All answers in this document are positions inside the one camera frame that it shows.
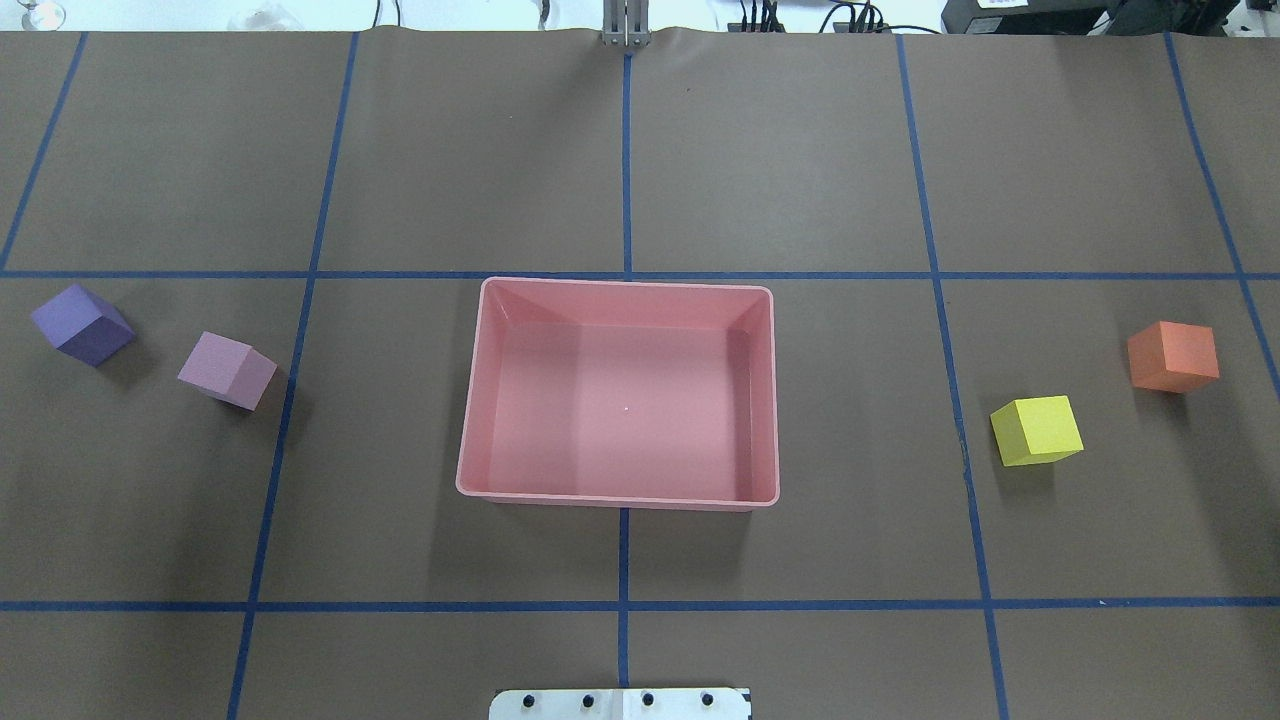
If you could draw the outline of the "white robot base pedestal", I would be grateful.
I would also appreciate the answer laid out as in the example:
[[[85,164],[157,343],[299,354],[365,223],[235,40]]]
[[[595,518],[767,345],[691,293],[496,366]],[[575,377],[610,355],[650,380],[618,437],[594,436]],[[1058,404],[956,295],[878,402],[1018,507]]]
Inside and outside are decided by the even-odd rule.
[[[751,719],[749,689],[731,687],[512,689],[489,719]]]

